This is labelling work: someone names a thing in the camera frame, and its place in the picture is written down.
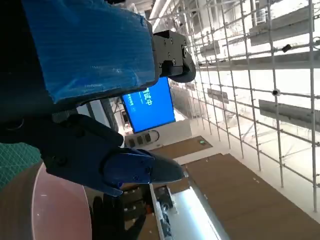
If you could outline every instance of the blue screen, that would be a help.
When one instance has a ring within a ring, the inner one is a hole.
[[[123,96],[133,132],[141,132],[175,121],[167,77],[144,91]]]

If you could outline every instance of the wooden floor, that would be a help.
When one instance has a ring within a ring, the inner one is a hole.
[[[212,145],[207,142],[202,136],[196,136],[187,140],[153,149],[151,150],[151,152],[170,159],[175,159],[211,147]]]
[[[186,169],[231,240],[320,240],[320,224],[233,156]]]

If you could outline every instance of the blue tape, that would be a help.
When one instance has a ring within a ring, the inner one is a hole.
[[[153,82],[146,20],[103,0],[22,0],[45,87],[60,100]]]

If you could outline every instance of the black clamp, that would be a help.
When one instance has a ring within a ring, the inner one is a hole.
[[[153,34],[153,42],[160,77],[169,77],[179,83],[188,83],[196,77],[196,67],[187,52],[186,38],[166,30]]]

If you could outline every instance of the green cutting mat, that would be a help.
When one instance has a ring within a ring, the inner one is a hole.
[[[38,149],[25,143],[0,143],[0,190],[17,174],[41,161]]]

